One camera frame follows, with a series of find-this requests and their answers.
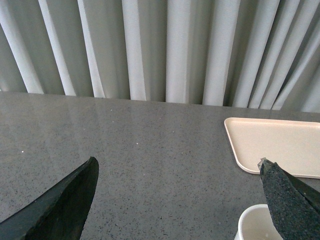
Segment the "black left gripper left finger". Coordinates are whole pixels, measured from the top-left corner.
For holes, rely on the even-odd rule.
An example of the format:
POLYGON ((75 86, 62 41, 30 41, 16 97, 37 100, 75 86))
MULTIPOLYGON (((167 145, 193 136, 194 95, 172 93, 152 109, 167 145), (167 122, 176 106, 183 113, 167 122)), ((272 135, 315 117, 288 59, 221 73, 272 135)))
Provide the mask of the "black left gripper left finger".
POLYGON ((78 240, 99 177, 91 157, 29 205, 0 224, 2 240, 78 240))

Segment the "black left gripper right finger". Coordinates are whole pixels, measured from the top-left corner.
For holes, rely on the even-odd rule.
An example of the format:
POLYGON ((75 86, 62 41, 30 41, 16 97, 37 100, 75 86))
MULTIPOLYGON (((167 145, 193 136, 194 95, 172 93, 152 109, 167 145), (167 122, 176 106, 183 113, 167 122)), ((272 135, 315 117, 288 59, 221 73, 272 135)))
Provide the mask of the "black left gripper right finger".
POLYGON ((262 158, 260 179, 272 223, 284 240, 320 238, 320 192, 262 158))

